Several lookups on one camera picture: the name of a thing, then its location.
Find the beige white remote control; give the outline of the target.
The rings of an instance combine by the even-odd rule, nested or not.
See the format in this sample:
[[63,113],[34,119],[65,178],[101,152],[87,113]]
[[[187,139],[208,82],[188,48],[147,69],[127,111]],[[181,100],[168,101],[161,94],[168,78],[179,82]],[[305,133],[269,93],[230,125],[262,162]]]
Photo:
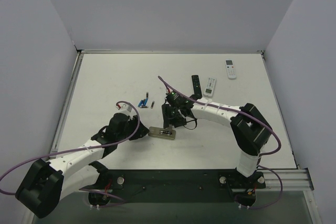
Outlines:
[[149,127],[148,136],[166,140],[174,140],[176,137],[176,130],[174,130],[171,125],[167,128],[151,126]]

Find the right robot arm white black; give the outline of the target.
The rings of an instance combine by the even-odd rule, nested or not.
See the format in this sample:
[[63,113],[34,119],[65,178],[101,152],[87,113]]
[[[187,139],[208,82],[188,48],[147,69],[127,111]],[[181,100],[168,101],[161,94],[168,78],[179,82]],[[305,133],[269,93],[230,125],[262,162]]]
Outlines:
[[240,148],[236,170],[245,177],[255,173],[261,150],[271,133],[266,129],[270,125],[253,104],[229,106],[206,98],[197,99],[195,95],[185,98],[172,91],[166,96],[161,109],[164,128],[185,126],[187,118],[195,122],[208,120],[230,128]]

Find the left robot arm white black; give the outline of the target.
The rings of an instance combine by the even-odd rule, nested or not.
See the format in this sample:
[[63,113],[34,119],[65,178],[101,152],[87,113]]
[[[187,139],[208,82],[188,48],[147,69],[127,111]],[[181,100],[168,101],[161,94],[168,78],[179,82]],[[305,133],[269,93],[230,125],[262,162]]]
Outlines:
[[96,188],[105,186],[108,175],[93,164],[115,151],[122,140],[137,140],[148,133],[149,129],[137,115],[116,113],[108,125],[74,152],[47,162],[41,158],[34,161],[15,198],[38,218],[44,218],[74,191],[89,185]]

